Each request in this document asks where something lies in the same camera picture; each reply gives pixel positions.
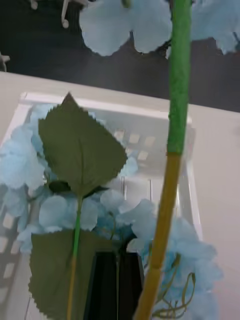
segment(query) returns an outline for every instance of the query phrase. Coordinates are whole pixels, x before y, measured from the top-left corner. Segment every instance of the hydrangea petal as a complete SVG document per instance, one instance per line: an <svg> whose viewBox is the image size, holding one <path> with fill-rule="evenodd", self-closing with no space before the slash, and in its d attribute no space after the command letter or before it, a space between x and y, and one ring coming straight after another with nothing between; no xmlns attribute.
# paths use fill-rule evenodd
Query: hydrangea petal
<svg viewBox="0 0 240 320"><path fill-rule="evenodd" d="M119 214L116 217L118 225L132 225L133 233L140 239L151 241L156 228L155 205L143 199L131 211Z"/></svg>
<svg viewBox="0 0 240 320"><path fill-rule="evenodd" d="M45 119L48 112L54 108L54 104L44 103L44 104L37 104L32 108L29 127L31 128L33 135L32 135L32 144L40 155L44 155L44 148L42 140L39 136L39 119Z"/></svg>
<svg viewBox="0 0 240 320"><path fill-rule="evenodd" d="M139 169L138 162L137 160L133 157L130 156L127 158L127 161L125 165L123 166L122 170L119 173L120 177L129 177L134 175Z"/></svg>
<svg viewBox="0 0 240 320"><path fill-rule="evenodd" d="M222 34L219 37L215 37L215 40L216 40L216 46L219 49L221 49L224 55L227 54L228 52L236 51L236 46L238 44L238 41L232 32Z"/></svg>
<svg viewBox="0 0 240 320"><path fill-rule="evenodd" d="M98 221L98 206L90 198L86 198L82 202L80 227L83 230L92 231Z"/></svg>
<svg viewBox="0 0 240 320"><path fill-rule="evenodd" d="M85 45L102 56L110 56L129 38L129 10L120 0L89 2L80 12L79 24Z"/></svg>
<svg viewBox="0 0 240 320"><path fill-rule="evenodd" d="M239 0L198 1L192 5L191 38L213 37L223 54L235 52L240 24Z"/></svg>
<svg viewBox="0 0 240 320"><path fill-rule="evenodd" d="M60 196L53 195L47 198L41 205L39 223L47 232L53 232L62 228L73 229L76 220L77 200L72 198L68 201Z"/></svg>
<svg viewBox="0 0 240 320"><path fill-rule="evenodd" d="M172 34L169 3L165 0L133 0L132 23L136 50L145 54L156 50Z"/></svg>
<svg viewBox="0 0 240 320"><path fill-rule="evenodd" d="M31 235L32 234L43 234L44 229L43 227L38 223L34 222L32 224L28 224L26 226L26 229L23 230L19 235L17 236L17 241L23 242L23 244L20 247L20 252L25 254L30 254L33 248Z"/></svg>
<svg viewBox="0 0 240 320"><path fill-rule="evenodd" d="M26 184L37 189L44 184L45 168L39 163L32 146L33 132L26 126L16 128L0 150L0 183L19 189Z"/></svg>
<svg viewBox="0 0 240 320"><path fill-rule="evenodd" d="M100 198L101 204L106 208L107 211L116 214L118 213L118 208L124 203L124 196L113 189L108 189L105 191Z"/></svg>
<svg viewBox="0 0 240 320"><path fill-rule="evenodd" d="M189 258L213 259L217 254L216 249L201 241L177 240L174 250Z"/></svg>
<svg viewBox="0 0 240 320"><path fill-rule="evenodd" d="M8 189L3 197L3 203L8 213L15 218L28 215L27 193L24 187Z"/></svg>

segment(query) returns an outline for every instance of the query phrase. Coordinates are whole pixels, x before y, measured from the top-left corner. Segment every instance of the dark floor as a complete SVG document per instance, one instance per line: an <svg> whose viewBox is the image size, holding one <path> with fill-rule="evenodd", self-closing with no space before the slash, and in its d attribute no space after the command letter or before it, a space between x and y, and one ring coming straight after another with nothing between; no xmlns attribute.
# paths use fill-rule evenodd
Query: dark floor
<svg viewBox="0 0 240 320"><path fill-rule="evenodd" d="M127 43L110 57L85 47L72 3L70 29L61 25L61 0L0 0L0 51L7 70L134 94L169 98L169 62L159 52L141 55ZM192 44L190 102L240 112L240 53L223 56L213 40Z"/></svg>

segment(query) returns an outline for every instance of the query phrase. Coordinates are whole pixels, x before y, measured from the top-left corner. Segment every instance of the table surface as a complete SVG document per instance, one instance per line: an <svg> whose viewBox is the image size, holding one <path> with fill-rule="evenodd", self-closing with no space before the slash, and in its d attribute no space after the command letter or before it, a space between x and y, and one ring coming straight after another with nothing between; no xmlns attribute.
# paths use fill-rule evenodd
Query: table surface
<svg viewBox="0 0 240 320"><path fill-rule="evenodd" d="M169 110L169 101L79 84L0 72L0 141L22 92L55 95ZM224 280L215 291L220 319L235 320L240 312L240 113L189 105L196 128L193 169L203 237L218 251Z"/></svg>

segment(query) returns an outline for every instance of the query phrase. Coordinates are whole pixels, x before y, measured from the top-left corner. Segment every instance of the green floral tape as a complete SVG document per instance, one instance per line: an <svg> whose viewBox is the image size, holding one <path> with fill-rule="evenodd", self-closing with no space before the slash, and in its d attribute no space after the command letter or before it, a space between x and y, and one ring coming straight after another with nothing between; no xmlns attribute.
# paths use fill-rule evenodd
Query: green floral tape
<svg viewBox="0 0 240 320"><path fill-rule="evenodd" d="M182 154L188 113L192 0L175 0L170 56L167 151Z"/></svg>

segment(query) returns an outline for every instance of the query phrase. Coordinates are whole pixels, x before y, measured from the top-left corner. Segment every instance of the artificial leaf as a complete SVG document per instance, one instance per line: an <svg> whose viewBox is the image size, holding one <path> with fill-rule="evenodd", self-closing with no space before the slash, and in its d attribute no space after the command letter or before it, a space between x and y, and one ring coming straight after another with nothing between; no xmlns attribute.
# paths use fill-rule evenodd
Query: artificial leaf
<svg viewBox="0 0 240 320"><path fill-rule="evenodd" d="M51 192L54 194L60 194L62 192L69 192L71 191L71 188L69 187L69 184L65 181L51 181L48 185Z"/></svg>
<svg viewBox="0 0 240 320"><path fill-rule="evenodd" d="M73 232L33 234L29 291L39 311L52 320L66 320L73 254ZM94 232L80 231L72 319L83 320L92 263L96 252L117 251L116 243Z"/></svg>
<svg viewBox="0 0 240 320"><path fill-rule="evenodd" d="M48 185L48 188L51 190L52 193L54 194L61 194L64 192L70 192L71 188L69 187L69 184L65 181L60 181L60 180L55 180L51 181ZM97 186L95 189L93 189L91 192L86 194L84 198L90 197L95 193L101 192L101 191L106 191L108 188L104 186Z"/></svg>
<svg viewBox="0 0 240 320"><path fill-rule="evenodd" d="M127 161L122 145L70 94L39 120L38 130L52 171L78 195L115 178Z"/></svg>

